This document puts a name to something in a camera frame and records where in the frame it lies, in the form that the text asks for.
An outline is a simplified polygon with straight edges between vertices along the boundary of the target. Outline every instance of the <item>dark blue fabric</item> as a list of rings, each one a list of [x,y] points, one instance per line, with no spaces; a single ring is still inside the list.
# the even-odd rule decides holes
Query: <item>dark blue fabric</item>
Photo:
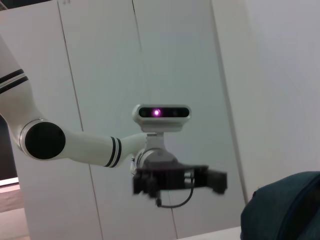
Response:
[[[241,214],[241,239],[281,240],[279,233],[295,201],[299,203],[301,194],[305,194],[317,178],[320,179],[319,171],[301,172],[258,189]],[[317,217],[319,221],[312,221],[299,240],[320,239],[320,214]]]

